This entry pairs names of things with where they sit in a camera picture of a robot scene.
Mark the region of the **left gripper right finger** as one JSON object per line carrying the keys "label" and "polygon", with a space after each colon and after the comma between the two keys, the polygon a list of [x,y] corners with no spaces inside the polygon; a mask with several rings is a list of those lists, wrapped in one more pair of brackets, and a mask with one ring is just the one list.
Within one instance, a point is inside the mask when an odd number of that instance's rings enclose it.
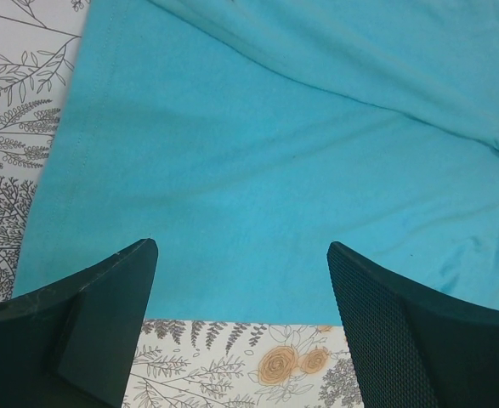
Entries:
{"label": "left gripper right finger", "polygon": [[332,287],[366,407],[499,407],[499,310],[437,292],[340,242]]}

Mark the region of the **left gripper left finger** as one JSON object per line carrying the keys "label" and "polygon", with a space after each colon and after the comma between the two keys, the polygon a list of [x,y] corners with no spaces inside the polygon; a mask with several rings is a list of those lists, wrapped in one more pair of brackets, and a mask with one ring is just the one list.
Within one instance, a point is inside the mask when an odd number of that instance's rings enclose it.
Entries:
{"label": "left gripper left finger", "polygon": [[158,249],[142,239],[0,303],[0,407],[119,407]]}

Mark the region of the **turquoise t shirt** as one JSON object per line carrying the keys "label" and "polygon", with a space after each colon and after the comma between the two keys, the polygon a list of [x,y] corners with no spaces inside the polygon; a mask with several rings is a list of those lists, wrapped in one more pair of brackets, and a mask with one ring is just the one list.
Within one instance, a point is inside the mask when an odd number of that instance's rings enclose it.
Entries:
{"label": "turquoise t shirt", "polygon": [[133,242],[151,318],[339,322],[334,241],[499,309],[499,1],[95,1],[14,294]]}

